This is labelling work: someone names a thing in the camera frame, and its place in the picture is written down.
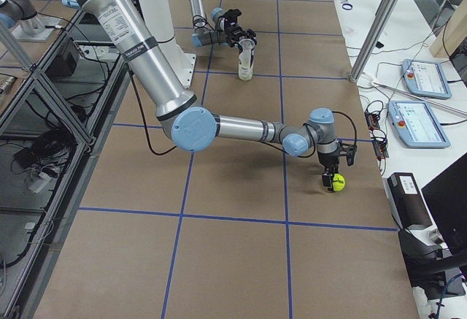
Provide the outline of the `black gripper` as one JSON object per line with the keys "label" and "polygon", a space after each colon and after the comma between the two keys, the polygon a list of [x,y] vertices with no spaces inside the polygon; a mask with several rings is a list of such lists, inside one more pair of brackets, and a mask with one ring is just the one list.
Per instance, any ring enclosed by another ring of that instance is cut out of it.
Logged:
{"label": "black gripper", "polygon": [[237,47],[242,50],[242,40],[244,48],[252,50],[255,47],[255,32],[252,29],[246,31],[238,24],[238,17],[242,15],[240,9],[229,9],[223,15],[223,30],[225,39],[230,47]]}
{"label": "black gripper", "polygon": [[334,192],[333,189],[333,177],[335,174],[339,173],[339,162],[332,161],[324,165],[324,172],[322,174],[323,186],[327,188],[328,191]]}

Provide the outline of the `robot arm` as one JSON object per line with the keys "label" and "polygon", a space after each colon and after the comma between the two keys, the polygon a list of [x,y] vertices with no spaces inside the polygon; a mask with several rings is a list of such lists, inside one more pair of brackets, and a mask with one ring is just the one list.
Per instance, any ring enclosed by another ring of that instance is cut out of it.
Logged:
{"label": "robot arm", "polygon": [[189,0],[192,13],[193,34],[192,42],[195,47],[207,45],[228,45],[242,51],[244,39],[257,44],[256,33],[248,28],[243,29],[238,23],[242,14],[239,9],[224,10],[217,7],[211,12],[212,23],[208,22],[203,0]]}
{"label": "robot arm", "polygon": [[313,148],[324,167],[323,185],[329,191],[343,189],[339,159],[344,156],[352,165],[354,150],[337,139],[330,109],[314,109],[300,127],[214,114],[201,106],[194,92],[184,88],[131,0],[76,2],[81,10],[97,18],[139,78],[156,106],[155,116],[165,135],[176,146],[198,152],[209,147],[214,138],[225,137],[281,144],[295,157]]}

